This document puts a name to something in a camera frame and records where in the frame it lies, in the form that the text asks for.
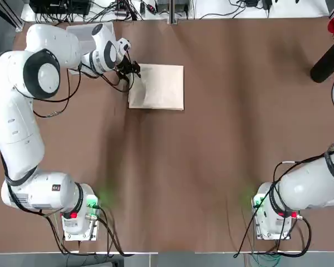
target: green cable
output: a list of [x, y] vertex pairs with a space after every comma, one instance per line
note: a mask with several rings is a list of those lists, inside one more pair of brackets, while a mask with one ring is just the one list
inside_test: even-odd
[[[258, 261], [258, 259], [255, 258], [255, 256], [253, 254], [250, 254], [252, 256], [252, 258], [254, 259], [254, 261], [258, 264], [259, 267], [268, 267], [268, 266], [264, 266], [262, 264], [260, 264], [260, 262]], [[276, 261], [276, 263], [274, 265], [272, 265], [271, 267], [276, 267], [279, 263], [281, 258], [275, 259], [273, 261]]]

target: brown work surface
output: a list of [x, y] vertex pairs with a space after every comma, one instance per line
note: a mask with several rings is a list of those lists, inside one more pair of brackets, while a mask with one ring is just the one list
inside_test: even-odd
[[[17, 50], [26, 46], [25, 31]], [[63, 114], [37, 120], [46, 145], [40, 168], [90, 184], [112, 206], [125, 251], [236, 251], [242, 210], [247, 223], [250, 197], [272, 180], [275, 164], [334, 142], [333, 79], [318, 85], [308, 76], [333, 44], [327, 19], [125, 22], [115, 31], [138, 62], [184, 66], [185, 111], [128, 110], [126, 95], [82, 77]], [[72, 87], [77, 81], [71, 77]], [[61, 106], [35, 103], [39, 113]], [[0, 163], [0, 191], [2, 181]], [[334, 251], [334, 207], [304, 215], [311, 250]], [[283, 243], [299, 250], [298, 231]], [[257, 242], [256, 250], [270, 245]], [[82, 247], [106, 250], [105, 229]], [[50, 227], [0, 197], [0, 253], [31, 251], [57, 251]]]

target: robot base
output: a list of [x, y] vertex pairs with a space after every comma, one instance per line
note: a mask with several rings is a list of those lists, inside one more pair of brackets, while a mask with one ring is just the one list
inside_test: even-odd
[[73, 233], [67, 229], [67, 225], [75, 223], [72, 219], [62, 218], [62, 226], [66, 241], [96, 241], [98, 235], [99, 222], [97, 220], [99, 216], [99, 210], [91, 208], [92, 205], [99, 206], [99, 200], [95, 196], [93, 189], [87, 184], [80, 184], [83, 189], [83, 204], [82, 208], [77, 214], [77, 219], [81, 218], [84, 221], [83, 229], [86, 231], [81, 233]]
[[[256, 211], [256, 207], [261, 203], [264, 199], [266, 193], [269, 190], [271, 183], [262, 184], [258, 190], [258, 194], [252, 199], [252, 211], [253, 213]], [[290, 228], [291, 228], [292, 218], [287, 217], [284, 221], [284, 228], [282, 233], [282, 239], [284, 239]], [[276, 214], [270, 204], [269, 198], [264, 200], [261, 207], [258, 209], [255, 218], [254, 218], [254, 226], [256, 230], [257, 239], [261, 240], [279, 240], [281, 235], [283, 225], [283, 217]]]

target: floor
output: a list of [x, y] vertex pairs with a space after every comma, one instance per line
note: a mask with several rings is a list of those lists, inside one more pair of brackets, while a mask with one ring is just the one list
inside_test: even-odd
[[[237, 259], [232, 254], [194, 254], [194, 253], [163, 253], [159, 255], [137, 255], [122, 259], [116, 257], [120, 267], [257, 267], [250, 258], [244, 261], [243, 255]], [[67, 257], [60, 254], [22, 254], [0, 255], [0, 267], [78, 267], [82, 266], [85, 257]], [[88, 258], [84, 266], [104, 267], [99, 264], [103, 259]], [[308, 253], [299, 259], [282, 258], [278, 267], [324, 267], [334, 266], [334, 253]]]

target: electronic equipment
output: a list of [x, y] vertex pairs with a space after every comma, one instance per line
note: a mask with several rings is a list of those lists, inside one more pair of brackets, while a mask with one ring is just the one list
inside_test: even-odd
[[247, 7], [256, 7], [259, 0], [245, 0]]
[[30, 0], [31, 9], [37, 14], [88, 15], [90, 0]]
[[[169, 0], [156, 0], [158, 12], [169, 11]], [[175, 13], [183, 13], [184, 6], [190, 5], [190, 0], [175, 0]]]

